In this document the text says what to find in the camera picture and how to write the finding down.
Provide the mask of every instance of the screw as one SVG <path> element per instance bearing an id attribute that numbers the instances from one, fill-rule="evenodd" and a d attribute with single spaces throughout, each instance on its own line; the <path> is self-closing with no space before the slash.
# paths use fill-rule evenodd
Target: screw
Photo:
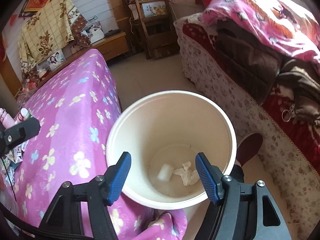
<path id="1" fill-rule="evenodd" d="M 65 181 L 62 186 L 65 188 L 70 187 L 70 181 Z"/>
<path id="2" fill-rule="evenodd" d="M 227 182 L 232 181 L 232 177 L 229 175 L 224 175 L 222 178 L 223 178 L 223 180 L 225 180 Z"/>
<path id="3" fill-rule="evenodd" d="M 257 185 L 258 185 L 259 187 L 264 187 L 266 184 L 264 183 L 263 180 L 258 180 L 258 181 L 257 181 Z"/>
<path id="4" fill-rule="evenodd" d="M 103 181 L 104 177 L 103 175 L 98 175 L 94 178 L 96 181 Z"/>

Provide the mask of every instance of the keyring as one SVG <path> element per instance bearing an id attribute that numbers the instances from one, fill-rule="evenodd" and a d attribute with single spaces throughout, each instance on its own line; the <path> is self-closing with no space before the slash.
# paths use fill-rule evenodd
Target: keyring
<path id="1" fill-rule="evenodd" d="M 286 114 L 286 113 L 289 114 L 289 119 L 288 119 L 288 120 L 286 120 L 286 119 L 284 118 L 284 114 Z M 282 120 L 283 120 L 284 122 L 289 122 L 289 121 L 291 120 L 291 113 L 290 113 L 290 111 L 289 111 L 288 109 L 283 110 L 283 112 L 282 112 Z"/>

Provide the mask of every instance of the tile floor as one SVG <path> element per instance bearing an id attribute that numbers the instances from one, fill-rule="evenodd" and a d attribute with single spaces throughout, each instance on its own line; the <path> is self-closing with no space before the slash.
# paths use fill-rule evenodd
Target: tile floor
<path id="1" fill-rule="evenodd" d="M 194 84 L 185 78 L 181 72 L 179 55 L 158 59 L 146 60 L 144 54 L 137 54 L 109 66 L 123 109 L 126 109 L 138 99 L 163 90 L 187 90 L 200 93 Z M 246 183 L 254 183 L 258 179 L 265 181 L 268 189 L 276 200 L 284 219 L 287 222 L 292 240 L 297 238 L 297 229 L 291 221 L 286 202 L 281 199 L 278 188 L 273 184 L 270 174 L 264 171 L 263 164 L 256 156 L 244 166 Z M 186 208 L 188 218 L 187 232 L 184 240 L 194 239 L 205 215 L 209 201 Z"/>

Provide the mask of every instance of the yellow floral cloth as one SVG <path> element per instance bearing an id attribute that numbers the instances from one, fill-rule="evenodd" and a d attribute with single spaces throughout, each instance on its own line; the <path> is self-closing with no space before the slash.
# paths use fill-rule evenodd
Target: yellow floral cloth
<path id="1" fill-rule="evenodd" d="M 22 73 L 74 40 L 70 15 L 80 14 L 71 0 L 52 0 L 23 26 L 19 37 Z"/>

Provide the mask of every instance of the bottle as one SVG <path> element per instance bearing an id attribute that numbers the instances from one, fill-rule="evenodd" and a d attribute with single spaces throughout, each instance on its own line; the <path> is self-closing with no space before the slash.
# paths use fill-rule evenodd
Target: bottle
<path id="1" fill-rule="evenodd" d="M 28 114 L 28 110 L 25 108 L 21 108 L 21 110 L 18 113 L 17 120 L 15 121 L 14 124 L 18 124 L 20 122 L 23 122 L 25 120 L 27 114 Z"/>
<path id="2" fill-rule="evenodd" d="M 0 121 L 6 129 L 9 129 L 15 125 L 13 118 L 6 112 L 5 109 L 2 108 L 0 108 Z"/>

